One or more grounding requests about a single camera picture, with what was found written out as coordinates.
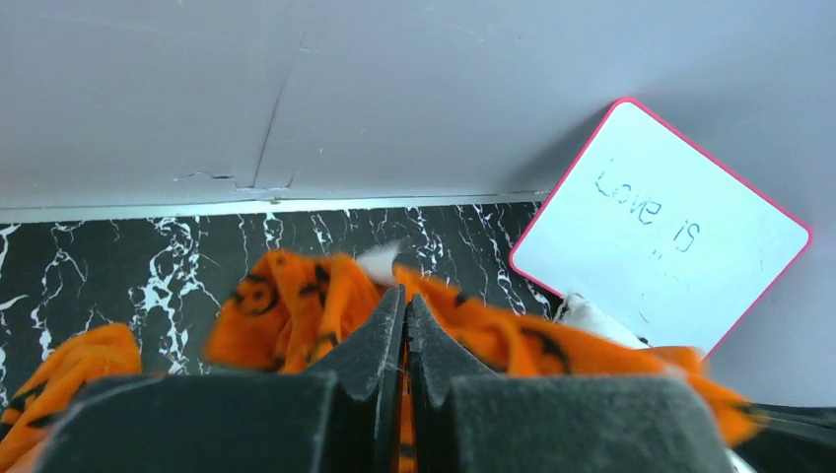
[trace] pink border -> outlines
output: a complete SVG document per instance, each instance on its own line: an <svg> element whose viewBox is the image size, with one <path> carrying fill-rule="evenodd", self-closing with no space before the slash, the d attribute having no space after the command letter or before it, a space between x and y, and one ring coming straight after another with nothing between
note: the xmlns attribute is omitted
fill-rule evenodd
<svg viewBox="0 0 836 473"><path fill-rule="evenodd" d="M555 194L557 194L557 191L560 189L560 186L561 186L561 185L563 185L563 182L566 180L566 178L567 178L567 177L569 176L569 174L572 172L572 169L574 169L574 168L575 168L575 165L576 165L576 164L578 163L578 161L579 161L579 160L580 160L580 159L584 156L584 153L587 151L587 148L588 148L588 147L590 146L590 144L592 143L592 140L594 140L594 139L595 139L595 136L597 136L598 131L600 131L600 129L601 129L601 127L603 126L603 124L604 124L604 123L606 123L606 120L608 120L608 119L609 119L609 115L611 115L611 114L612 114L612 112L615 110L615 108L617 108L619 105L621 105L621 104L623 104L623 103L631 103L631 104L633 104L633 105L637 106L638 108L640 108L640 109L641 109L644 113L646 113L646 114L648 114L649 116L651 116L651 117L652 117L653 119L655 119L657 122L661 123L661 124L662 124L665 128L667 128L668 130L670 130L671 132L673 132L676 136L678 136L680 139L682 139L682 141L684 141L685 143L687 143L688 145L690 145L693 149L695 149L695 150L699 151L699 152L700 152L703 156L705 156L706 158L708 158L709 160L711 160L711 162L712 162L712 163L714 163L715 165L717 165L718 167L720 167L720 169L724 170L725 172L728 172L728 173L729 173L729 175L731 175L732 177L734 177L735 179L737 179L740 183L742 183L743 185L745 185L746 187L748 187L749 189L751 189L751 190L752 190L752 192L754 192L754 193L756 193L757 195L759 195L761 198L763 198L764 200L766 200L767 202L769 202L769 203L770 203L773 207L775 207L776 209L778 209L779 211L781 211L784 215L786 215L786 216L787 216L787 217L789 217L791 220L793 220L794 222L796 222L797 224L799 224L799 225L800 225L803 229L805 229L805 230L806 230L806 232L807 232L807 243L805 243L805 244L804 244L804 246L801 248L801 250L799 251L799 253L798 253L798 254L796 254L796 256L795 256L795 257L794 257L794 258L793 258L793 259L792 259L792 260L791 260L791 261L787 264L787 266L786 266L783 270L781 270L781 273L779 273L779 274L778 274L778 276L776 276L776 277L775 277L775 279L774 279L771 283L769 283L769 286L767 286L767 288L763 291L763 293L761 293L761 295L760 295L760 296L758 296L758 297L757 297L757 299L755 299L755 301L752 303L752 305L750 305L750 306L746 309L746 311L745 311L745 312L744 312L744 313L740 316L740 318L737 320L737 322L735 322L735 323L734 323L734 325L733 325L733 326L729 329L729 331L728 331L728 332L726 332L726 334L723 336L723 338L721 338L721 339L720 339L720 341L719 341L719 342L717 342L717 344L714 346L714 348L712 348L712 349L711 349L711 351L709 351L709 353L706 355L706 356L708 357L709 355L711 355L712 353L714 353L714 351L717 349L717 347L719 347L719 346L720 346L720 344L722 344L722 343L723 343L723 341L724 341L724 340L726 340L726 337L728 337L728 336L729 336L729 334L730 334L730 333L732 333L732 331L733 331L733 330L734 330L734 329L735 329L735 328L736 328L736 327L740 324L740 321L741 321L741 320L743 320L743 318L744 318L744 317L745 317L745 316L749 313L749 311L750 311L750 310L751 310L751 309L752 309L752 308L753 308L753 307L754 307L754 306L755 306L755 305L756 305L756 304L757 304L757 303L758 303L758 302L759 302L759 301L763 298L763 296L764 296L766 293L768 293L768 292L769 292L769 290L770 290L770 289L772 289L772 286L774 286L774 285L775 285L775 283L776 283L779 279L781 279L781 277L782 277L782 276L784 276L784 273L786 273L786 272L787 272L787 270L790 268L790 266L792 266L792 265L796 262L796 260L798 260L798 259L799 259L799 257L801 256L801 254L802 254L802 253L804 253L804 252L807 250L807 248L808 248L808 247L810 246L810 244L812 243L812 229L810 228L810 226L809 226L809 225L807 225L806 223L804 223L804 222L802 222L801 220L799 220L798 218L796 218L796 216L795 216L795 215L793 215L793 214L791 214L790 212L788 212L788 211L787 211L784 207L782 207L782 206L778 205L775 201L773 201L772 199L770 199L770 198L769 198L769 196L767 196L766 194L764 194L763 192L761 192L761 191L760 191L760 189L756 188L755 186L753 186L752 184L750 184L749 182L747 182L745 179L743 179L742 177L740 177L739 175L737 175L737 174L736 174L733 170L729 169L729 168L728 168L726 165L724 165L723 163L721 163L721 162L717 161L717 160L716 160L713 156L709 155L709 154L708 154L705 150L703 150L703 149L702 149L702 148L700 148L698 145L696 145L694 142L692 142L691 140L689 140L689 139L688 139L685 135L683 135L682 133L680 133L680 132L679 132L679 130L676 130L675 128L673 128L672 126L670 126L667 122L665 122L664 120L662 120L662 119L661 119L658 115L656 115L655 113L653 113L650 109L648 109L648 108L647 108L646 106L644 106L642 103L640 103L639 101L637 101L637 100L635 100L635 99L633 99L633 98L631 98L631 97L623 97L623 98L621 98L621 99L619 99L619 100L615 101L615 103L614 103L614 104L613 104L613 105L609 108L609 110L608 110L608 111L607 111L607 113L606 113L606 116L603 118L603 120L601 121L601 123L598 125L598 127L595 129L595 131L592 133L592 136L590 137L589 141L587 141L587 144L586 144L586 145L584 145L584 148L581 150L581 152L578 154L578 156L575 158L575 160L574 160L574 161L572 161L572 164L569 166L569 169L566 171L566 173L565 173L565 174L563 174L563 177L561 177L561 178L560 178L560 181L558 181L557 185L554 187L554 190L552 190L552 191L551 191L551 193L549 194L548 198L547 198L547 199L545 200L545 202L543 203L542 207L540 207L540 210L539 210L539 211L537 211L537 214L536 214L536 215L534 215L534 218L531 220L531 223L530 223L530 224L528 224L528 227L526 227L526 228L525 228L525 231L522 233L522 236L520 236L520 239L517 241L517 243L515 243L515 244L514 244L514 247L511 249L511 254L510 254L509 258L508 258L508 259L509 259L509 263L511 264L511 267L512 267L512 268L514 268L514 270L515 270L515 271L517 271L517 272L518 272L519 274L521 274L522 276L524 276L524 277L528 278L529 280L533 281L534 283L536 283L536 284L537 284L537 285L539 285L540 287L544 288L545 290L549 291L550 293L553 293L553 294L556 294L557 296L563 297L563 295L562 295L562 294L560 294L558 291L555 291L555 290L553 290L553 289L549 288L548 286L546 286L546 285L545 285L545 284L543 284L542 282L538 281L536 278L531 277L530 275L526 274L523 270L521 270L520 268L518 268L518 267L517 267L517 265L514 263L514 255L517 253L517 248L520 246L520 243L522 243L522 242L523 242L523 240L525 239L525 237L528 235L528 232L530 232L530 230L531 230L531 228L534 226L534 224L536 224L536 223L537 223L537 220L540 218L540 214L542 214L542 212L546 209L546 207L548 206L549 202L551 202L551 199L552 199L552 198L554 198Z"/></svg>

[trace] black marble surface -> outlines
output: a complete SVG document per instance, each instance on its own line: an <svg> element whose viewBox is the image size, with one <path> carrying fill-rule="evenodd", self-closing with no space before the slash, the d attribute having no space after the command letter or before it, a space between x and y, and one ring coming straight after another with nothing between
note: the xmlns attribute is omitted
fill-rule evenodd
<svg viewBox="0 0 836 473"><path fill-rule="evenodd" d="M410 237L399 260L488 304L550 314L554 299L510 268L536 204L0 225L0 402L61 342L129 324L146 371L207 372L218 308L268 248L358 254Z"/></svg>

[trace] orange fabric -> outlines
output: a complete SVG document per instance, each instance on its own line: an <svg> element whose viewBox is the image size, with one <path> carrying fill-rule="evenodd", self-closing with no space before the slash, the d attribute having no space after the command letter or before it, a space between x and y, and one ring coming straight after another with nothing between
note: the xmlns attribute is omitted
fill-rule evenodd
<svg viewBox="0 0 836 473"><path fill-rule="evenodd" d="M139 371L139 349L124 324L96 328L61 344L0 416L0 472L31 470L49 427L87 382Z"/></svg>
<svg viewBox="0 0 836 473"><path fill-rule="evenodd" d="M703 377L693 349L631 350L540 317L485 306L406 267L395 266L394 275L408 301L420 294L448 334L496 371L510 376L677 375L706 401L728 445L759 430L761 420L747 414L745 399ZM383 291L347 255L305 258L270 251L224 304L205 357L242 368L300 372L362 325ZM408 393L402 402L399 471L406 472L415 468Z"/></svg>
<svg viewBox="0 0 836 473"><path fill-rule="evenodd" d="M406 267L395 267L394 274L408 301L420 294L452 338L498 372L681 376L711 408L728 445L750 439L764 421L749 414L745 399L703 377L705 366L693 349L623 348L539 317L485 306ZM300 372L360 327L384 291L347 255L305 258L270 251L224 303L206 340L205 357L241 368ZM139 350L124 324L106 325L61 344L0 416L0 472L31 471L49 427L85 383L140 371ZM407 378L401 401L401 472L415 471L410 397Z"/></svg>

